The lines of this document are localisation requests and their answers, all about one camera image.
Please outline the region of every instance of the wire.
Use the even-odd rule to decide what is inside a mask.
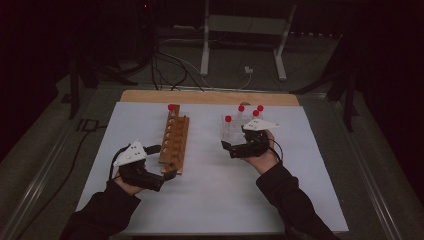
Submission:
[[[180,67],[181,69],[183,69],[184,70],[184,77],[181,79],[181,80],[179,80],[177,83],[175,83],[175,84],[171,84],[170,82],[168,82],[165,78],[163,78],[164,79],[164,81],[166,81],[169,85],[172,85],[172,88],[171,88],[171,91],[172,90],[174,90],[174,89],[178,89],[177,88],[177,86],[178,85],[180,85],[180,84],[182,84],[186,79],[187,79],[187,75],[188,75],[188,71],[187,71],[187,69],[185,68],[185,66],[184,66],[184,64],[181,62],[181,61],[179,61],[179,60],[177,60],[177,59],[173,59],[173,60],[176,60],[179,64],[176,64],[175,62],[171,62],[171,61],[169,61],[169,60],[166,60],[166,59],[164,59],[164,58],[161,58],[161,57],[158,57],[158,56],[154,56],[155,58],[157,58],[157,59],[160,59],[160,60],[162,60],[162,61],[165,61],[165,62],[168,62],[168,63],[171,63],[171,64],[174,64],[174,65],[176,65],[177,67]]]
[[[156,90],[159,90],[158,85],[155,81],[155,72],[154,72],[154,66],[153,66],[153,58],[150,59],[150,72],[152,74],[152,83],[155,86]]]
[[[243,87],[237,88],[236,90],[242,90],[243,88],[247,87],[247,85],[250,84],[250,80],[252,80],[252,73],[249,73],[249,80],[247,81],[247,83]]]
[[[296,73],[296,72],[304,69],[306,66],[308,66],[312,62],[315,62],[328,49],[328,47],[330,46],[331,42],[332,42],[332,39],[330,38],[330,40],[328,41],[327,45],[315,57],[313,57],[310,60],[306,61],[306,63],[304,63],[301,67],[298,67],[295,70],[287,73],[287,79],[289,77],[291,77],[294,73]]]
[[[32,223],[40,216],[40,214],[46,209],[46,207],[51,203],[51,201],[57,196],[57,194],[60,192],[60,190],[62,190],[63,186],[65,185],[65,183],[68,181],[69,177],[72,175],[72,172],[74,171],[75,168],[75,164],[77,161],[77,157],[78,157],[78,153],[81,150],[81,146],[84,143],[84,140],[87,138],[87,136],[92,133],[97,131],[98,129],[101,128],[106,128],[107,126],[100,126],[100,127],[96,127],[93,130],[87,131],[84,135],[84,137],[81,139],[80,143],[78,144],[78,148],[77,151],[75,152],[74,158],[72,159],[72,165],[71,168],[69,169],[66,177],[63,179],[62,183],[59,185],[59,188],[53,193],[53,195],[46,201],[46,203],[40,208],[40,210],[38,210],[38,212],[31,218],[31,220],[27,223],[27,225],[23,228],[23,230],[21,231],[21,233],[18,235],[18,237],[16,239],[21,239],[22,236],[24,235],[24,233],[28,230],[28,228],[32,225]]]
[[[262,65],[262,64],[259,64],[259,63],[254,63],[253,65],[252,65],[252,67],[254,68],[254,67],[261,67],[261,68],[263,68],[263,69],[265,69],[265,71],[266,71],[266,73],[268,74],[268,76],[274,81],[274,83],[275,83],[275,85],[278,87],[278,90],[279,91],[281,91],[281,87],[280,87],[280,81],[278,81],[275,77],[274,77],[274,75],[272,75],[271,73],[270,73],[270,71],[269,71],[269,69],[267,68],[267,67],[265,67],[264,65]]]
[[[115,156],[113,156],[112,162],[110,163],[109,178],[108,178],[108,181],[107,182],[110,182],[110,181],[113,181],[114,179],[116,179],[116,178],[112,178],[112,174],[113,174],[113,163],[116,161],[116,159],[118,158],[119,154],[125,152],[125,150],[127,150],[130,146],[131,146],[131,144],[128,144],[128,146],[119,149],[118,152],[116,152]]]
[[[159,42],[159,45],[167,43],[167,42],[173,42],[173,41],[180,41],[180,42],[201,42],[204,41],[204,39],[182,39],[182,38],[171,38],[163,40],[162,42]]]
[[[107,21],[106,10],[104,9],[103,4],[100,4],[100,1],[97,1],[97,2],[98,2],[100,9],[101,9],[101,14],[102,14],[105,26],[106,26],[106,31],[107,31],[108,37],[109,37],[109,39],[112,39],[112,33],[111,33],[112,31],[111,31],[110,26],[109,26],[108,21]],[[136,54],[136,49],[137,49],[137,33],[139,31],[139,27],[138,27],[139,16],[137,14],[136,4],[135,4],[134,0],[132,1],[132,5],[133,5],[133,9],[134,9],[134,18],[135,18],[135,37],[134,37],[134,47],[133,47],[133,52],[132,52],[131,58],[134,59],[135,54]],[[125,70],[121,70],[121,71],[113,71],[108,66],[105,66],[105,68],[110,70],[110,72],[103,71],[103,73],[106,73],[107,75],[111,75],[113,73],[116,73],[116,74],[119,74],[119,75],[129,77],[129,76],[136,74],[137,72],[141,71],[147,65],[149,57],[150,56],[147,56],[147,61],[146,60],[139,61],[138,66],[135,66],[135,67],[132,67],[132,68],[129,68],[129,69],[125,69]]]
[[[203,82],[205,83],[205,85],[206,86],[208,86],[209,88],[211,88],[211,89],[214,89],[212,86],[210,86],[207,82],[206,82],[206,80],[202,77],[202,75],[200,74],[200,71],[193,65],[193,64],[191,64],[190,62],[188,62],[188,61],[186,61],[186,60],[184,60],[184,59],[181,59],[181,58],[178,58],[178,57],[175,57],[175,56],[172,56],[172,55],[170,55],[170,54],[167,54],[167,53],[164,53],[164,52],[159,52],[160,54],[162,54],[162,55],[165,55],[165,56],[167,56],[167,57],[170,57],[170,58],[173,58],[173,59],[176,59],[176,60],[179,60],[179,61],[181,61],[181,62],[184,62],[184,63],[186,63],[186,64],[188,64],[190,67],[192,67],[192,68],[194,68],[195,70],[196,70],[196,72],[199,74],[199,76],[200,76],[200,78],[203,80]],[[193,78],[193,76],[191,75],[191,73],[189,72],[189,71],[187,71],[187,74],[189,75],[189,77],[193,80],[193,82],[194,82],[194,84],[196,84],[196,86],[200,89],[200,90],[202,90],[203,92],[205,91],[205,90],[203,90],[202,89],[202,87],[196,82],[196,80],[194,80],[194,78]]]
[[[170,86],[172,86],[172,88],[171,88],[171,91],[172,90],[174,90],[174,89],[177,89],[178,91],[181,91],[178,87],[177,87],[177,85],[178,85],[178,83],[176,83],[176,84],[172,84],[172,83],[170,83],[168,80],[166,80],[166,78],[165,77],[163,77],[163,75],[162,75],[162,72],[157,68],[157,67],[154,67],[154,70],[159,74],[159,76],[160,76],[160,80],[159,80],[159,83],[160,83],[160,88],[159,88],[159,90],[162,90],[162,81],[161,80],[163,80],[163,81],[165,81],[165,83],[167,83],[168,85],[170,85]]]
[[[278,142],[276,142],[274,139],[270,139],[270,138],[268,138],[268,140],[269,141],[271,141],[271,142],[274,142],[275,144],[277,144],[277,146],[280,148],[280,152],[281,152],[281,158],[278,156],[278,153],[272,148],[272,147],[270,147],[269,149],[276,155],[276,157],[278,158],[278,161],[279,162],[281,162],[281,163],[283,163],[283,158],[284,158],[284,155],[283,155],[283,148],[281,147],[281,145],[278,143]]]
[[[156,59],[156,58],[154,58],[154,57],[152,57],[152,59],[154,60],[154,66],[153,66],[153,69],[154,70],[156,70],[156,72],[158,72],[159,73],[159,85],[160,85],[160,88],[159,88],[159,90],[162,90],[162,87],[163,87],[163,85],[162,85],[162,79],[163,79],[163,76],[162,76],[162,72],[159,70],[159,68],[158,68],[158,60]]]

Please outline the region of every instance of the table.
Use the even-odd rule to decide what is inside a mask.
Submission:
[[[161,141],[166,106],[170,102],[180,103],[180,114],[190,117],[183,175],[166,182],[159,193],[143,191],[140,194],[142,203],[123,234],[252,235],[284,232],[277,211],[255,185],[257,172],[244,161],[230,159],[228,152],[220,146],[219,131],[214,131],[220,125],[219,120],[216,121],[219,115],[214,113],[230,112],[241,102],[252,105],[246,108],[265,105],[264,118],[281,123],[285,134],[275,130],[276,140],[284,143],[285,158],[297,158],[297,161],[287,160],[286,167],[299,176],[301,188],[310,195],[317,213],[330,229],[348,230],[303,108],[294,95],[284,94],[125,91],[115,106],[77,210],[85,206],[94,192],[104,188],[111,156],[119,148],[135,138],[140,138],[146,146]],[[205,109],[209,115],[202,118]],[[281,117],[280,111],[287,115]],[[160,171],[157,155],[148,156],[146,168],[154,173]]]

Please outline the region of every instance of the wooden test tube rack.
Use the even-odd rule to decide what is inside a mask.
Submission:
[[[159,163],[164,164],[161,170],[162,173],[173,170],[178,170],[178,175],[183,173],[190,118],[186,116],[180,117],[179,112],[180,105],[174,104],[174,110],[169,111],[168,119],[166,120],[165,133],[159,155]]]

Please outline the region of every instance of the red cap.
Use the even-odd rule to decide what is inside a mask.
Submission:
[[[231,116],[230,115],[225,116],[225,121],[226,122],[231,122]]]

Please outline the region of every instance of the cable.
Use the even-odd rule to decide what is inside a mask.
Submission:
[[[275,85],[278,87],[278,90],[279,91],[281,91],[281,87],[280,87],[280,81],[278,81],[275,77],[274,77],[274,75],[272,75],[271,73],[270,73],[270,71],[269,71],[269,69],[267,68],[267,67],[265,67],[264,65],[262,65],[262,64],[259,64],[259,63],[254,63],[253,65],[252,65],[252,67],[254,68],[254,67],[261,67],[261,68],[263,68],[263,69],[265,69],[265,71],[266,71],[266,73],[268,74],[268,76],[272,79],[272,81],[274,81],[274,83],[275,83]]]
[[[281,162],[281,163],[283,163],[283,158],[284,158],[284,155],[283,155],[283,148],[281,147],[281,145],[278,143],[278,142],[276,142],[274,139],[270,139],[270,138],[268,138],[268,140],[269,141],[271,141],[271,142],[274,142],[275,144],[277,144],[277,146],[280,148],[280,152],[281,152],[281,158],[280,158],[280,156],[278,155],[278,153],[275,151],[275,149],[273,149],[272,147],[270,147],[269,149],[275,154],[275,156],[278,158],[278,161],[279,162]]]
[[[164,53],[164,52],[159,52],[160,54],[162,54],[162,55],[165,55],[165,56],[167,56],[167,57],[170,57],[170,58],[173,58],[173,59],[176,59],[176,60],[179,60],[179,61],[181,61],[181,62],[184,62],[184,63],[186,63],[186,64],[188,64],[189,66],[191,66],[192,68],[194,68],[195,70],[196,70],[196,72],[199,74],[199,76],[200,76],[200,78],[203,80],[203,82],[205,83],[205,85],[206,86],[208,86],[209,88],[211,88],[211,89],[214,89],[212,86],[210,86],[206,81],[205,81],[205,79],[202,77],[202,75],[200,74],[200,71],[193,65],[193,64],[191,64],[191,63],[189,63],[189,62],[187,62],[186,60],[184,60],[184,59],[181,59],[181,58],[178,58],[178,57],[175,57],[175,56],[172,56],[172,55],[170,55],[170,54],[167,54],[167,53]],[[193,82],[194,82],[194,84],[196,84],[196,86],[201,90],[201,91],[205,91],[205,90],[203,90],[202,89],[202,87],[196,82],[196,80],[194,80],[194,78],[193,78],[193,76],[191,75],[191,73],[189,72],[189,71],[187,71],[187,74],[189,75],[189,77],[193,80]]]
[[[150,59],[150,71],[152,73],[152,83],[155,86],[156,90],[159,90],[158,85],[156,84],[155,81],[155,72],[154,72],[154,66],[153,66],[153,58]]]
[[[162,87],[163,87],[163,84],[162,84],[162,79],[163,79],[162,72],[161,72],[161,71],[159,70],[159,68],[158,68],[158,60],[157,60],[156,58],[154,58],[154,57],[152,57],[152,59],[153,59],[153,61],[154,61],[153,69],[154,69],[156,72],[158,72],[158,73],[159,73],[159,85],[160,85],[159,90],[161,90],[161,91],[162,91]]]
[[[171,88],[171,91],[175,88],[175,89],[177,89],[177,90],[180,90],[180,89],[178,89],[176,86],[175,86],[175,84],[172,84],[172,83],[170,83],[168,80],[166,80],[164,77],[163,77],[163,75],[162,75],[162,72],[157,68],[157,67],[154,67],[154,70],[159,74],[159,77],[160,77],[160,80],[159,80],[159,84],[160,84],[160,88],[159,88],[159,90],[162,90],[162,88],[163,88],[163,85],[162,85],[162,80],[163,81],[165,81],[165,83],[167,83],[168,85],[171,85],[172,86],[172,88]]]
[[[107,13],[106,10],[104,9],[103,4],[100,4],[100,2],[98,1],[98,4],[101,8],[101,15],[103,18],[103,21],[105,22],[106,25],[106,31],[108,34],[108,37],[110,39],[112,39],[112,33],[111,33],[111,29],[109,27],[109,24],[107,24]],[[132,57],[131,59],[134,59],[136,56],[136,50],[137,50],[137,34],[140,32],[142,40],[144,40],[145,44],[147,45],[146,47],[146,53],[143,54],[143,56],[140,56],[139,60],[136,61],[137,62],[137,66],[129,68],[129,69],[125,69],[125,70],[119,70],[117,71],[116,69],[112,70],[112,68],[110,68],[109,66],[100,66],[100,64],[98,63],[94,63],[93,61],[89,61],[89,63],[91,65],[93,65],[94,67],[96,67],[100,72],[111,76],[114,80],[117,80],[118,82],[121,82],[124,85],[137,85],[136,83],[132,83],[129,82],[128,80],[124,80],[122,78],[122,76],[125,77],[129,77],[132,76],[138,72],[140,72],[141,70],[143,70],[149,63],[150,58],[152,57],[153,54],[153,48],[155,46],[155,38],[154,38],[154,23],[153,23],[153,19],[152,16],[144,16],[144,15],[139,15],[137,14],[137,4],[134,0],[132,0],[132,8],[133,8],[133,12],[134,12],[134,18],[135,18],[135,40],[134,40],[134,47],[133,47],[133,51],[132,51]],[[141,19],[144,20],[143,26],[139,26],[141,24]]]
[[[247,81],[247,83],[243,87],[237,88],[236,90],[242,90],[243,88],[247,87],[247,85],[250,84],[250,80],[252,80],[252,73],[249,73],[249,80]]]
[[[118,152],[116,152],[115,156],[113,156],[112,162],[110,163],[109,178],[108,178],[108,181],[107,182],[110,182],[110,181],[113,181],[114,179],[116,179],[116,178],[112,178],[112,174],[113,174],[113,163],[116,161],[116,159],[118,158],[119,154],[125,152],[125,150],[127,150],[130,146],[131,146],[131,144],[128,144],[128,146],[119,149]]]
[[[180,41],[180,42],[197,42],[197,41],[201,42],[202,41],[203,42],[204,39],[171,38],[171,39],[166,39],[166,40],[163,40],[162,42],[159,42],[159,45],[162,45],[162,44],[167,43],[167,42],[173,42],[173,41]]]
[[[181,69],[183,69],[184,70],[184,77],[181,79],[181,80],[179,80],[177,83],[175,83],[175,84],[171,84],[171,83],[169,83],[165,78],[163,78],[164,79],[164,81],[166,81],[169,85],[172,85],[172,88],[171,88],[171,91],[172,90],[174,90],[175,88],[176,89],[178,89],[177,88],[177,86],[178,85],[180,85],[180,84],[182,84],[186,79],[187,79],[187,75],[188,75],[188,71],[187,71],[187,69],[184,67],[184,64],[181,62],[181,61],[179,61],[179,60],[177,60],[177,59],[174,59],[174,60],[176,60],[176,61],[178,61],[178,63],[179,64],[176,64],[176,63],[174,63],[174,62],[171,62],[171,61],[169,61],[169,60],[166,60],[166,59],[164,59],[164,58],[161,58],[161,57],[158,57],[158,56],[154,56],[155,58],[157,58],[157,59],[160,59],[160,60],[162,60],[162,61],[165,61],[165,62],[168,62],[168,63],[171,63],[171,64],[173,64],[173,65],[175,65],[175,66],[177,66],[177,67],[180,67]]]
[[[332,39],[330,38],[330,40],[328,41],[327,45],[313,58],[311,58],[310,60],[308,60],[306,63],[304,63],[301,67],[287,73],[287,79],[289,77],[291,77],[294,73],[298,72],[299,70],[302,70],[303,68],[305,68],[306,66],[308,66],[309,64],[311,64],[312,62],[315,62],[330,46]]]
[[[78,157],[78,153],[81,150],[81,146],[84,143],[84,140],[87,138],[87,136],[92,133],[97,131],[98,129],[101,128],[106,128],[107,126],[100,126],[100,127],[96,127],[93,130],[89,130],[85,133],[84,137],[81,139],[80,143],[78,144],[78,148],[77,151],[75,152],[74,158],[72,159],[72,165],[71,168],[68,171],[68,174],[66,175],[66,177],[63,179],[62,183],[59,185],[59,188],[53,193],[53,195],[46,201],[46,203],[40,208],[40,210],[38,210],[38,212],[31,218],[31,220],[28,222],[28,224],[22,229],[21,233],[18,235],[18,237],[16,238],[21,239],[22,236],[24,235],[24,233],[26,232],[26,230],[28,230],[28,228],[31,226],[31,224],[39,217],[39,215],[46,209],[46,207],[51,203],[51,201],[57,196],[57,194],[60,192],[60,190],[62,190],[63,186],[65,185],[65,183],[68,181],[69,177],[72,175],[72,172],[74,170],[76,161],[77,161],[77,157]]]

